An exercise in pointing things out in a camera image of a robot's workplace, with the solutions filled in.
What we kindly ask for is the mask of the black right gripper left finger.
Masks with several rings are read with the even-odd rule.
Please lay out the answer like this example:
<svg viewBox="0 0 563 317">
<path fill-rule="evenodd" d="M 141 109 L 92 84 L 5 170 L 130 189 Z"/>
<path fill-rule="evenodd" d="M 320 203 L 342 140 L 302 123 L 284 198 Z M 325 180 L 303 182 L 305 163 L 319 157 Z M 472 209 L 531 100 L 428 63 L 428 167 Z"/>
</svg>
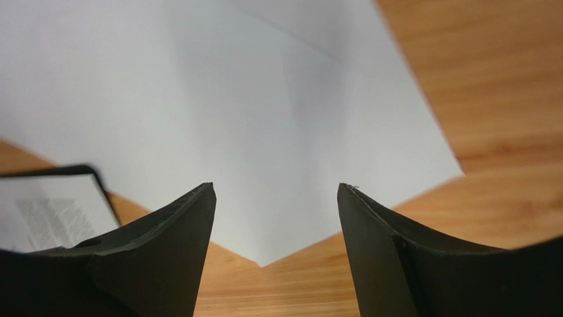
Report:
<svg viewBox="0 0 563 317">
<path fill-rule="evenodd" d="M 75 247 L 2 251 L 1 315 L 193 315 L 215 206 L 203 183 Z"/>
</svg>

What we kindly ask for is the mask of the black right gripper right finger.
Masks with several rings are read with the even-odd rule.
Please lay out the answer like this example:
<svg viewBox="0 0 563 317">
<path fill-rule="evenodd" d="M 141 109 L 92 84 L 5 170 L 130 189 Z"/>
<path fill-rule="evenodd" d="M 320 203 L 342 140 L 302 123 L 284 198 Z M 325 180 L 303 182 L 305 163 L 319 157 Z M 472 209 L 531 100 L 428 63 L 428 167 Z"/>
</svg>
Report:
<svg viewBox="0 0 563 317">
<path fill-rule="evenodd" d="M 455 238 L 340 184 L 362 316 L 561 316 L 562 239 L 517 249 Z"/>
</svg>

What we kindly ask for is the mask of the black clipboard folder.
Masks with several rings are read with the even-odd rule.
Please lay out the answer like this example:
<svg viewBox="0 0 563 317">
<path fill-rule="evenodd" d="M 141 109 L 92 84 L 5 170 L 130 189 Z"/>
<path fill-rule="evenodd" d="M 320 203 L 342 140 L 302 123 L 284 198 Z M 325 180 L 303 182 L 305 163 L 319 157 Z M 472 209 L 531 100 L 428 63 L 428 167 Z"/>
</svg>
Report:
<svg viewBox="0 0 563 317">
<path fill-rule="evenodd" d="M 96 186 L 101 190 L 109 209 L 112 212 L 113 218 L 117 220 L 120 226 L 119 217 L 116 215 L 113 204 L 110 202 L 110 196 L 106 191 L 103 179 L 100 177 L 98 170 L 89 164 L 75 164 L 66 166 L 57 166 L 50 168 L 41 168 L 34 170 L 19 170 L 16 172 L 2 172 L 1 178 L 26 178 L 33 176 L 80 176 L 92 175 L 95 178 Z"/>
</svg>

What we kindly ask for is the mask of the printed text paper sheet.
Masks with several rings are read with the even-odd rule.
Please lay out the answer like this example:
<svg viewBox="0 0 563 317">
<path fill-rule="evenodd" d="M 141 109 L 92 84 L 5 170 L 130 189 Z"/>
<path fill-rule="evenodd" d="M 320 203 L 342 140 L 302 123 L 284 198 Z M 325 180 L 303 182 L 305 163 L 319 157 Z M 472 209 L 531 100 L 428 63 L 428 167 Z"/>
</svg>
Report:
<svg viewBox="0 0 563 317">
<path fill-rule="evenodd" d="M 92 175 L 1 179 L 1 249 L 72 248 L 117 229 Z"/>
</svg>

